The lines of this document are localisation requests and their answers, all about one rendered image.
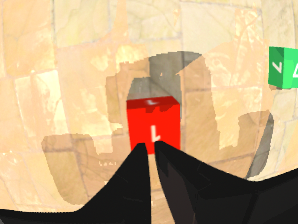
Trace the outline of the green block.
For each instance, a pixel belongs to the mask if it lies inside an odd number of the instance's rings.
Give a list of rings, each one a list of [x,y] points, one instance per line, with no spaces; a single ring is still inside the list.
[[[298,49],[269,45],[269,84],[298,88]]]

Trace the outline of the red block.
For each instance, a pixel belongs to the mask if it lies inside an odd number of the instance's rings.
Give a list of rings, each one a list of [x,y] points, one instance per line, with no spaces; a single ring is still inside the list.
[[[168,97],[126,101],[130,148],[146,143],[153,155],[153,141],[162,140],[181,151],[180,104]]]

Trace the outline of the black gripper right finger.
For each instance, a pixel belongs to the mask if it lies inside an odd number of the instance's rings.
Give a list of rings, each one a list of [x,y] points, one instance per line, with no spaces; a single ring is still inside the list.
[[[174,224],[263,224],[298,204],[298,168],[241,179],[154,140],[154,163]]]

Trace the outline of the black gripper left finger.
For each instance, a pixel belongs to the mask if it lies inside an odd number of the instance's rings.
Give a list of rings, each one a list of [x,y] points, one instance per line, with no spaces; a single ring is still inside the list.
[[[55,213],[0,209],[0,224],[152,224],[145,141],[136,144],[104,188],[82,208]]]

